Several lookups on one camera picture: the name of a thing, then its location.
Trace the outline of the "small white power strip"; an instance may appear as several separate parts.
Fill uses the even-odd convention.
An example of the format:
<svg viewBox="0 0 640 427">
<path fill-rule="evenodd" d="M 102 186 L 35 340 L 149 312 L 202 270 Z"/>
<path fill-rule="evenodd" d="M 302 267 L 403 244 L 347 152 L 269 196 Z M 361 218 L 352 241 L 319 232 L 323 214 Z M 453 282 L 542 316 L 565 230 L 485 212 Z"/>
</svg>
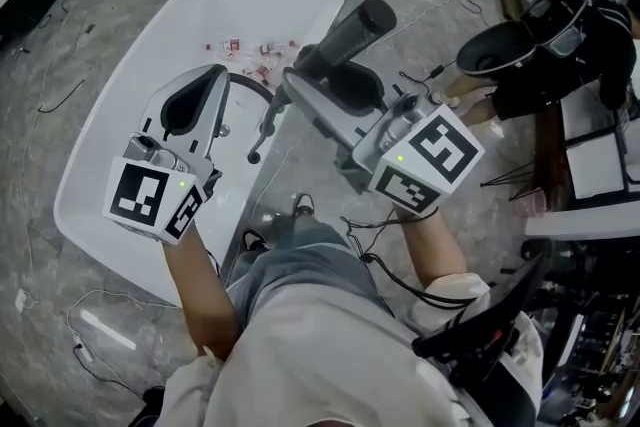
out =
<svg viewBox="0 0 640 427">
<path fill-rule="evenodd" d="M 94 361 L 93 355 L 90 351 L 90 349 L 86 346 L 84 340 L 82 339 L 82 337 L 80 335 L 75 334 L 73 336 L 74 342 L 75 342 L 75 349 L 79 351 L 79 353 L 81 354 L 83 360 L 86 363 L 92 363 Z"/>
</svg>

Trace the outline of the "white bathtub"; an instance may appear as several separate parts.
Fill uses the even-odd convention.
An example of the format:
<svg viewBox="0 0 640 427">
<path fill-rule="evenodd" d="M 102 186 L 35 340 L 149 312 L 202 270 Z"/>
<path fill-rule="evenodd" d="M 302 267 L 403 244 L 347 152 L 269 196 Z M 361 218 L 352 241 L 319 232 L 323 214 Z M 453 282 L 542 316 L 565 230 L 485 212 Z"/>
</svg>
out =
<svg viewBox="0 0 640 427">
<path fill-rule="evenodd" d="M 320 41 L 342 0 L 168 0 L 134 41 L 96 100 L 71 152 L 54 204 L 59 231 L 114 273 L 169 303 L 178 293 L 162 249 L 105 218 L 112 161 L 143 127 L 151 96 L 177 76 L 221 61 L 220 46 Z"/>
</svg>

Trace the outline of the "person's black shoe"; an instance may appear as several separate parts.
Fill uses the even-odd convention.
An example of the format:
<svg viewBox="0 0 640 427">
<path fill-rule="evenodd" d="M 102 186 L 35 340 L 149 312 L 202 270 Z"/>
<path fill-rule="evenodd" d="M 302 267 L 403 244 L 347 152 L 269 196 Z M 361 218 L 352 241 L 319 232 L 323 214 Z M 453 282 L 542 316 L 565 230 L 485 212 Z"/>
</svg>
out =
<svg viewBox="0 0 640 427">
<path fill-rule="evenodd" d="M 262 251 L 266 249 L 266 239 L 254 229 L 246 229 L 242 234 L 242 247 L 248 251 Z"/>
<path fill-rule="evenodd" d="M 302 216 L 315 216 L 315 205 L 313 198 L 308 193 L 299 193 L 296 195 L 293 204 L 293 218 L 298 219 Z"/>
</svg>

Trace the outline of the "person's right forearm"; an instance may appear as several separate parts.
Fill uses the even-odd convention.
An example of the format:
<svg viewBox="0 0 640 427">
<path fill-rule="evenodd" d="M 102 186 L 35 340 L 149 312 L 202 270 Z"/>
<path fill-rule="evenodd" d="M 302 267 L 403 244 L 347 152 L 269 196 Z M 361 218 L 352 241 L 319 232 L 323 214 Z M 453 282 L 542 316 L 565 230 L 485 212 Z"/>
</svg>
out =
<svg viewBox="0 0 640 427">
<path fill-rule="evenodd" d="M 438 278 L 468 271 L 466 257 L 438 209 L 422 220 L 399 206 L 394 211 L 402 222 L 412 265 L 423 287 Z"/>
</svg>

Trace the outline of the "scattered small red-label bottles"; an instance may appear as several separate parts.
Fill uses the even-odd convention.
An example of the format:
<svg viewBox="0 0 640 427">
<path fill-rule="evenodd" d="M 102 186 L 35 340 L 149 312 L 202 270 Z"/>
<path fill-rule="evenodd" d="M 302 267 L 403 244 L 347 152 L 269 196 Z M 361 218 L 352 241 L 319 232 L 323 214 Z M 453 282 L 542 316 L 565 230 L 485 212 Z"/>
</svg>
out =
<svg viewBox="0 0 640 427">
<path fill-rule="evenodd" d="M 206 42 L 203 47 L 218 59 L 237 65 L 242 75 L 265 86 L 280 80 L 282 70 L 293 63 L 300 49 L 291 39 L 256 43 L 238 37 Z"/>
</svg>

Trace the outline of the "black shoulder harness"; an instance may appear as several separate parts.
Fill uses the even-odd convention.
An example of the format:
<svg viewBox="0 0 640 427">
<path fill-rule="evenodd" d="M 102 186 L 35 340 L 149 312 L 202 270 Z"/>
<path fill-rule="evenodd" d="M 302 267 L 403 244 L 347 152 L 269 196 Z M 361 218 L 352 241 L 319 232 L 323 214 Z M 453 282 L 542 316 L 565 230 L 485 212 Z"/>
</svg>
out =
<svg viewBox="0 0 640 427">
<path fill-rule="evenodd" d="M 524 332 L 516 322 L 535 295 L 549 261 L 547 254 L 535 257 L 509 279 L 491 288 L 486 295 L 488 302 L 479 312 L 415 339 L 414 354 L 449 367 L 450 379 L 456 386 L 486 380 L 502 355 L 515 347 Z"/>
</svg>

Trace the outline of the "person's white shirt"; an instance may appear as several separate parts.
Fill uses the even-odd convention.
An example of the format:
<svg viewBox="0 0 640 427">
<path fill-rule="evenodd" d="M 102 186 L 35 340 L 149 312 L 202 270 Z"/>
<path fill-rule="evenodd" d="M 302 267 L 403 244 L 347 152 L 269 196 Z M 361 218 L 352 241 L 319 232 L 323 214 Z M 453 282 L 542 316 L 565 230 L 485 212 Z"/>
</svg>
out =
<svg viewBox="0 0 640 427">
<path fill-rule="evenodd" d="M 402 323 L 334 287 L 284 286 L 226 361 L 206 353 L 173 374 L 157 427 L 472 427 L 478 412 L 411 347 L 453 319 L 417 304 Z"/>
</svg>

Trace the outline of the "black curved faucet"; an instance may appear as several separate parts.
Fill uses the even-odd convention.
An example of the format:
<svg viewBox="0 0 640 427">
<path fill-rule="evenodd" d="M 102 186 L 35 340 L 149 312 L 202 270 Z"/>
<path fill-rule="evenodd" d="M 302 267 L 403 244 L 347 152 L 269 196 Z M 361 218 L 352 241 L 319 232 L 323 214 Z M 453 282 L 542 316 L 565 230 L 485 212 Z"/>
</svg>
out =
<svg viewBox="0 0 640 427">
<path fill-rule="evenodd" d="M 261 85 L 256 80 L 244 75 L 231 73 L 230 80 L 232 83 L 241 85 L 254 93 L 257 93 L 267 102 L 268 107 L 263 116 L 260 130 L 261 134 L 265 137 L 271 137 L 275 132 L 276 116 L 281 114 L 289 104 L 288 97 L 286 95 L 282 95 L 280 89 L 277 89 L 276 93 L 271 93 L 265 86 Z"/>
</svg>

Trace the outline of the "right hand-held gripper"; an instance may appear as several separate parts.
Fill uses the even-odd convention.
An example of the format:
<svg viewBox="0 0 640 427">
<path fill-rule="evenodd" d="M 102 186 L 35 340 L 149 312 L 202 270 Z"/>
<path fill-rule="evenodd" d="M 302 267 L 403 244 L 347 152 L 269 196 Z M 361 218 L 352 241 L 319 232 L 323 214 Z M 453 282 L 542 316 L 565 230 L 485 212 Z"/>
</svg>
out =
<svg viewBox="0 0 640 427">
<path fill-rule="evenodd" d="M 383 83 L 361 64 L 346 62 L 326 81 L 286 68 L 281 86 L 309 121 L 352 150 L 344 176 L 359 193 L 375 193 L 424 217 L 455 192 L 485 153 L 449 107 L 435 108 L 418 94 L 402 95 L 381 117 L 387 110 Z M 369 131 L 363 136 L 358 130 Z"/>
</svg>

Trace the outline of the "white cabinet with black frame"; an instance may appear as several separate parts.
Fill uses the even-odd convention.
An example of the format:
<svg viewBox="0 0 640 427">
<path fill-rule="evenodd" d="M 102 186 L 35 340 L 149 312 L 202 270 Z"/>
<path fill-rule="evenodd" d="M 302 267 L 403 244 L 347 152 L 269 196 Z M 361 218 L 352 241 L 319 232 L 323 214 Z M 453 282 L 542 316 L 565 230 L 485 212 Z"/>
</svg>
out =
<svg viewBox="0 0 640 427">
<path fill-rule="evenodd" d="M 570 177 L 567 208 L 580 210 L 640 200 L 640 102 L 610 111 L 597 82 L 561 100 Z"/>
</svg>

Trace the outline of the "person's blue jeans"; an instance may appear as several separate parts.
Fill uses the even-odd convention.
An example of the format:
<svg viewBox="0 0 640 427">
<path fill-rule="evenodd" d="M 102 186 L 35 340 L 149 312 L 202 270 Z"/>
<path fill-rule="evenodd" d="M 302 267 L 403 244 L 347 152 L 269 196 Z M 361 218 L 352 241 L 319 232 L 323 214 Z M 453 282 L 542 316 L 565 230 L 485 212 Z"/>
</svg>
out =
<svg viewBox="0 0 640 427">
<path fill-rule="evenodd" d="M 311 216 L 296 220 L 271 248 L 254 245 L 241 252 L 225 282 L 241 327 L 278 289 L 291 285 L 328 286 L 387 308 L 365 264 L 336 230 Z"/>
</svg>

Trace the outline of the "black round chair shell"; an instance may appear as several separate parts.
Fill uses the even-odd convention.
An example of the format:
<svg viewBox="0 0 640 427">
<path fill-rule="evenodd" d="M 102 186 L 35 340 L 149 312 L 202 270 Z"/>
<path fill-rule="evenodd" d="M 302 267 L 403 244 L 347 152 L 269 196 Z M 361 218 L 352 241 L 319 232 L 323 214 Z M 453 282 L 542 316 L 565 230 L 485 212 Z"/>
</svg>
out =
<svg viewBox="0 0 640 427">
<path fill-rule="evenodd" d="M 471 38 L 458 51 L 456 66 L 470 77 L 497 78 L 531 60 L 536 42 L 517 21 L 489 27 Z"/>
</svg>

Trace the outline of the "white shelf board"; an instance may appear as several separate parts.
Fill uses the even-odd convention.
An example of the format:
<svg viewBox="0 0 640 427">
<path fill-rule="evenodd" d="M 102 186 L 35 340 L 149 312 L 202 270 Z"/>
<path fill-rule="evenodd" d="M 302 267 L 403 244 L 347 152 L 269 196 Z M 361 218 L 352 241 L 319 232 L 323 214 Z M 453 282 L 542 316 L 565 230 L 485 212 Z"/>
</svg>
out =
<svg viewBox="0 0 640 427">
<path fill-rule="evenodd" d="M 564 241 L 640 236 L 640 201 L 531 217 L 525 235 Z"/>
</svg>

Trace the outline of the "black cylindrical bottle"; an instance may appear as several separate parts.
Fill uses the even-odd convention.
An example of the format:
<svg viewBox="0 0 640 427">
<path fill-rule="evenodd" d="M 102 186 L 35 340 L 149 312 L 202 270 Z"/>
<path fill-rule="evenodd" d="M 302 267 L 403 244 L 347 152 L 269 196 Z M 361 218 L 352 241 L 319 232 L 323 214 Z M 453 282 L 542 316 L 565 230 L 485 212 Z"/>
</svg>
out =
<svg viewBox="0 0 640 427">
<path fill-rule="evenodd" d="M 322 80 L 396 27 L 397 17 L 384 0 L 364 0 L 309 50 L 299 54 L 294 68 Z"/>
</svg>

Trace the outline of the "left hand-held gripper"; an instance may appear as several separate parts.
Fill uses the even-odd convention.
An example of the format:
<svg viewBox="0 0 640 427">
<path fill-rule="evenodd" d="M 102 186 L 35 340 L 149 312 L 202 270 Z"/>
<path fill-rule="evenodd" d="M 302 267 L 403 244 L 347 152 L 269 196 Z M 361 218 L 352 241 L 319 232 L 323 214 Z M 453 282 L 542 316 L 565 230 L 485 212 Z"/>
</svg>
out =
<svg viewBox="0 0 640 427">
<path fill-rule="evenodd" d="M 210 64 L 182 73 L 151 96 L 141 133 L 132 134 L 124 154 L 112 161 L 104 217 L 164 244 L 180 242 L 222 176 L 207 158 L 229 91 L 227 68 Z"/>
</svg>

